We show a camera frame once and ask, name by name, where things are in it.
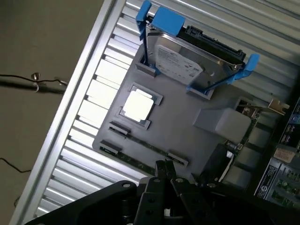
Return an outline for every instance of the metal rack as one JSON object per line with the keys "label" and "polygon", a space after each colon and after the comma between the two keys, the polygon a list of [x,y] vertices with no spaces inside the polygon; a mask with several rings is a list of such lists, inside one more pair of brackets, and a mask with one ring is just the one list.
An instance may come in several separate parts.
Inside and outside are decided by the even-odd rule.
{"label": "metal rack", "polygon": [[[91,148],[135,53],[141,44],[135,16],[139,0],[105,0],[71,81],[58,108],[10,225],[20,225],[119,180],[138,183],[145,174],[117,163]],[[288,1],[155,0],[249,56],[261,60],[248,78],[234,83],[258,105],[272,98],[286,101],[300,65],[300,7]],[[264,132],[278,117],[260,118]],[[260,139],[259,129],[253,136]]]}

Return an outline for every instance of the gray floor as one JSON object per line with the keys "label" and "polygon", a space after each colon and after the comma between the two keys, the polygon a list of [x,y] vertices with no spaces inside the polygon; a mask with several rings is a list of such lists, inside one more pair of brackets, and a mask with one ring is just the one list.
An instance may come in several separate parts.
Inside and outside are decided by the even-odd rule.
{"label": "gray floor", "polygon": [[[102,2],[1,0],[0,74],[69,80]],[[31,169],[61,98],[0,87],[0,158]],[[9,223],[28,176],[0,161],[1,224]]]}

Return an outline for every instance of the green circuit board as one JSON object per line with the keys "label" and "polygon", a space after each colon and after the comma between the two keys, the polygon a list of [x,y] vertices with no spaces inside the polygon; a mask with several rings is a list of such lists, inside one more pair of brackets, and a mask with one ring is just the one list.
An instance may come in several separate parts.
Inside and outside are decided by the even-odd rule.
{"label": "green circuit board", "polygon": [[114,154],[114,153],[112,153],[111,151],[109,151],[108,149],[106,149],[104,147],[100,147],[99,150],[104,151],[107,154],[110,154],[110,155],[120,159],[121,161],[130,164],[133,167],[139,168],[139,169],[145,171],[148,174],[151,174],[153,176],[155,174],[155,169],[154,168],[152,168],[152,167],[150,167],[150,166],[148,166],[148,165],[146,165],[146,164],[144,164],[144,163],[142,163],[142,162],[140,162],[140,161],[124,154],[124,153],[122,153],[122,152],[119,152],[118,154]]}
{"label": "green circuit board", "polygon": [[287,178],[289,178],[297,183],[300,183],[300,174],[299,173],[289,170],[287,172],[286,176],[287,176]]}
{"label": "green circuit board", "polygon": [[[236,111],[242,113],[245,116],[248,116],[251,119],[250,126],[248,127],[248,129],[247,129],[244,137],[242,138],[241,142],[237,145],[238,146],[238,150],[239,150],[239,151],[235,152],[235,155],[237,156],[240,153],[240,151],[242,150],[242,148],[244,146],[248,145],[248,140],[249,140],[249,138],[251,136],[252,131],[254,130],[254,128],[256,127],[256,125],[258,123],[258,120],[259,120],[260,115],[262,113],[262,109],[256,109],[256,108],[251,108],[251,107],[238,106],[237,109],[236,109]],[[232,144],[231,141],[229,141],[229,140],[226,141],[226,145],[227,146],[230,146],[231,144]]]}
{"label": "green circuit board", "polygon": [[285,206],[285,207],[288,207],[288,208],[296,208],[295,204],[291,200],[289,200],[286,197],[282,196],[277,191],[273,191],[272,198],[276,202],[281,204],[282,206]]}
{"label": "green circuit board", "polygon": [[300,197],[300,189],[293,187],[290,183],[279,179],[277,184],[277,187],[279,187],[280,189],[284,190],[287,194],[291,194],[295,197]]}

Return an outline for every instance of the cable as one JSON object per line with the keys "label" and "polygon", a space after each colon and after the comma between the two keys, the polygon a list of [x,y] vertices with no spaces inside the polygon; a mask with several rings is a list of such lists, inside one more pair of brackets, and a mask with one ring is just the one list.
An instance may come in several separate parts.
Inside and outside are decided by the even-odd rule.
{"label": "cable", "polygon": [[40,81],[35,81],[35,80],[32,80],[32,79],[29,79],[29,78],[26,78],[26,77],[22,77],[22,76],[17,76],[17,75],[7,75],[7,74],[0,74],[0,76],[2,77],[15,77],[15,78],[20,78],[20,79],[23,79],[23,80],[26,80],[26,81],[30,81],[30,82],[34,82],[34,83],[42,83],[42,82],[59,82],[61,83],[62,85],[65,85],[67,86],[67,84],[59,79],[54,79],[54,80],[40,80]]}
{"label": "cable", "polygon": [[[12,165],[10,162],[8,162],[5,158],[0,158],[0,160],[3,160],[4,162],[6,162],[10,167],[14,168],[15,170],[17,170],[19,173],[28,173],[31,172],[31,170],[20,170],[18,167]],[[17,204],[19,202],[20,196],[16,198],[16,200],[14,201],[14,207],[17,207]]]}
{"label": "cable", "polygon": [[37,93],[53,93],[53,94],[60,94],[60,95],[63,95],[65,93],[65,90],[50,88],[47,87],[46,85],[38,85],[38,89],[37,89],[37,84],[33,86],[32,84],[23,84],[18,82],[2,81],[2,80],[0,80],[0,87],[32,90],[32,91],[37,91]]}
{"label": "cable", "polygon": [[20,170],[18,167],[12,165],[10,162],[8,162],[5,158],[0,158],[0,160],[3,160],[4,162],[6,162],[10,167],[14,168],[15,170],[17,170],[19,173],[28,173],[31,172],[31,170]]}

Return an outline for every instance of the screw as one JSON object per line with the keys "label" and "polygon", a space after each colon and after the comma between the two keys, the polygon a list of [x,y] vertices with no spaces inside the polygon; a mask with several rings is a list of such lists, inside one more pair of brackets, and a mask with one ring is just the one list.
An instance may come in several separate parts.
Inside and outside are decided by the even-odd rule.
{"label": "screw", "polygon": [[122,186],[123,186],[124,188],[128,188],[128,187],[130,187],[130,184],[122,184]]}
{"label": "screw", "polygon": [[215,188],[216,187],[216,185],[214,183],[209,183],[209,184],[207,184],[207,186],[210,187],[210,188]]}
{"label": "screw", "polygon": [[182,178],[177,178],[177,179],[176,179],[176,182],[182,183],[182,182],[183,182],[183,179],[182,179]]}

